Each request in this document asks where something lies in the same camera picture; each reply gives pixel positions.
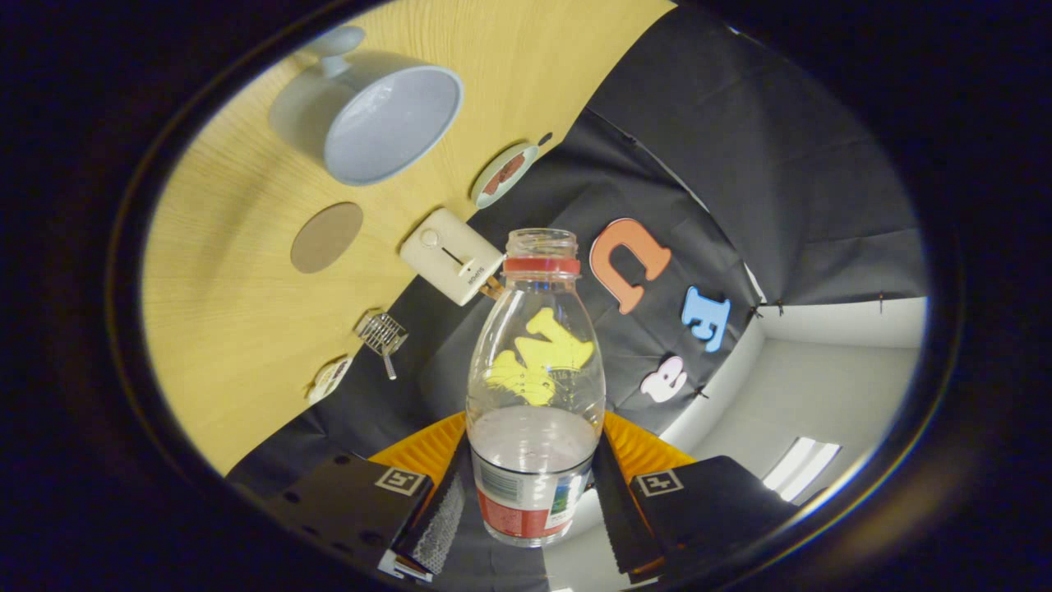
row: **white mug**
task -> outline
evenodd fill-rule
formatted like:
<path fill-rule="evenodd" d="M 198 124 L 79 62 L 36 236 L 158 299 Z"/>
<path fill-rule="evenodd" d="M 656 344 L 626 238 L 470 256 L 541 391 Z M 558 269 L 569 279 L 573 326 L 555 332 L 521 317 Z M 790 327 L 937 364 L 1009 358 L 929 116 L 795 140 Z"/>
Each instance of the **white mug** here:
<path fill-rule="evenodd" d="M 448 68 L 387 52 L 355 52 L 365 37 L 342 27 L 307 45 L 319 63 L 285 86 L 270 126 L 338 181 L 368 185 L 401 172 L 438 143 L 464 100 Z"/>

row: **small metal grater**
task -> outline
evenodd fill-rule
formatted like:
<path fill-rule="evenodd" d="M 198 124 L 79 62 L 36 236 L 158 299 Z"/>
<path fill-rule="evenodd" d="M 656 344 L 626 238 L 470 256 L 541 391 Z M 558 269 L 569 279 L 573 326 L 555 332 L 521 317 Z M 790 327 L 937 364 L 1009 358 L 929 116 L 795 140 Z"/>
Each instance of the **small metal grater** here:
<path fill-rule="evenodd" d="M 398 351 L 409 333 L 382 309 L 366 311 L 362 321 L 358 322 L 355 333 L 365 342 L 370 350 L 384 359 L 387 379 L 391 381 L 398 379 L 390 356 Z"/>

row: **red label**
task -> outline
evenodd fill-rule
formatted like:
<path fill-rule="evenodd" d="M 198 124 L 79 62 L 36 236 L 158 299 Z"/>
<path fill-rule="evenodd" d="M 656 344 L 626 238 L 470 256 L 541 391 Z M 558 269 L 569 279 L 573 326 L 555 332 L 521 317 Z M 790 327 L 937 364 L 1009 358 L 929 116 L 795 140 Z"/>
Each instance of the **red label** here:
<path fill-rule="evenodd" d="M 505 271 L 546 271 L 581 273 L 581 261 L 576 259 L 531 259 L 508 257 L 504 260 Z"/>
<path fill-rule="evenodd" d="M 498 532 L 522 538 L 542 538 L 555 534 L 570 524 L 566 522 L 545 530 L 544 524 L 548 520 L 548 510 L 517 510 L 501 506 L 486 497 L 481 489 L 476 489 L 479 491 L 482 519 L 486 520 L 486 524 Z"/>

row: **clear plastic bottle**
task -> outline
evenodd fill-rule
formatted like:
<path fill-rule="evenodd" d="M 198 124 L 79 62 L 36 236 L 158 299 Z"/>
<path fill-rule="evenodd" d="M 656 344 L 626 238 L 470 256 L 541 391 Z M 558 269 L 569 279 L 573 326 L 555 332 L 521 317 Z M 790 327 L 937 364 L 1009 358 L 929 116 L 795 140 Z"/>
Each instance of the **clear plastic bottle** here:
<path fill-rule="evenodd" d="M 508 234 L 506 286 L 468 373 L 467 435 L 486 530 L 543 547 L 569 530 L 603 429 L 606 383 L 578 298 L 573 232 Z"/>

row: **yellow wooden surface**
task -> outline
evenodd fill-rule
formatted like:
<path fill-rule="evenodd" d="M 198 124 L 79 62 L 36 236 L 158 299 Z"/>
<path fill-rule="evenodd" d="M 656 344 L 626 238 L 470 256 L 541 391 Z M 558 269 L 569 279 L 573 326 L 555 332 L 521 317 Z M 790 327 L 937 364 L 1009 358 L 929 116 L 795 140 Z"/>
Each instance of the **yellow wooden surface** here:
<path fill-rule="evenodd" d="M 447 66 L 465 87 L 442 141 L 376 185 L 340 184 L 268 126 L 271 102 L 309 58 L 275 65 L 207 124 L 161 198 L 142 289 L 160 386 L 218 471 L 307 408 L 306 387 L 326 362 L 355 354 L 353 324 L 366 309 L 388 308 L 414 275 L 398 257 L 413 224 L 440 205 L 470 217 L 471 183 L 508 145 L 548 131 L 541 154 L 557 145 L 618 60 L 671 7 L 401 0 L 355 19 L 366 30 L 362 47 Z M 297 232 L 341 201 L 363 208 L 361 232 L 328 268 L 299 272 L 289 260 Z"/>

